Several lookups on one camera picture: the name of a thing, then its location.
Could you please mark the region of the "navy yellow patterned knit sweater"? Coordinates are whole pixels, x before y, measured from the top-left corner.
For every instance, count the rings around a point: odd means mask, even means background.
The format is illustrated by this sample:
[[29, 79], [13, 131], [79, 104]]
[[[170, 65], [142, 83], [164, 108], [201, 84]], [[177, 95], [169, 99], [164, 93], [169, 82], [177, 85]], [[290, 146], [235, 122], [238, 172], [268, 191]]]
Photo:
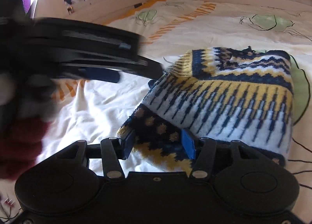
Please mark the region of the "navy yellow patterned knit sweater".
[[117, 132], [135, 132], [134, 150], [164, 171], [190, 173], [182, 130], [240, 140], [281, 166], [290, 150], [293, 79], [285, 51], [212, 47], [190, 50], [153, 83]]

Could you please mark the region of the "white leaf-print duvet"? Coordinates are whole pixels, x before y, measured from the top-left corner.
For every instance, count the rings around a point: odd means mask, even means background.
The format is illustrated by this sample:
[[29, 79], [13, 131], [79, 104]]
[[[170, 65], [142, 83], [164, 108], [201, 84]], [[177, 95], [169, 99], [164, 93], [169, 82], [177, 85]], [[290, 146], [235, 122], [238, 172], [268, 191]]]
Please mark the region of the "white leaf-print duvet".
[[[287, 169], [301, 184], [293, 209], [311, 222], [311, 13], [273, 7], [167, 0], [111, 26], [143, 35], [143, 54], [165, 67], [189, 50], [206, 47], [251, 47], [288, 52], [295, 84], [296, 122]], [[59, 115], [44, 138], [43, 161], [73, 143], [98, 143], [114, 136], [148, 92], [146, 78], [125, 74], [119, 84], [61, 80], [56, 100]]]

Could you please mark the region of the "yellow bed sheet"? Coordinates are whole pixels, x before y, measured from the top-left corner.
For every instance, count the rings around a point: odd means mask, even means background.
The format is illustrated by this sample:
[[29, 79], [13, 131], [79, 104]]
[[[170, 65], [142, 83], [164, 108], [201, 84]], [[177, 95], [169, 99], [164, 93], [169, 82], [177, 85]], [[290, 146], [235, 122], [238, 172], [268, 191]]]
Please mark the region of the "yellow bed sheet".
[[100, 25], [108, 25], [110, 24], [111, 22], [114, 22], [116, 20], [121, 20], [123, 18], [127, 18], [127, 17], [130, 17], [132, 15], [134, 15], [136, 12], [140, 11], [140, 10], [143, 10], [143, 9], [146, 9], [146, 8], [150, 8], [151, 6], [153, 6], [155, 3], [157, 2], [166, 2], [167, 0], [149, 0], [147, 2], [145, 2], [144, 4], [142, 4], [141, 6], [138, 6], [136, 8], [133, 8], [129, 11], [127, 11], [126, 13], [120, 15], [120, 16], [116, 16], [116, 17], [111, 17], [107, 20], [101, 20], [99, 22]]

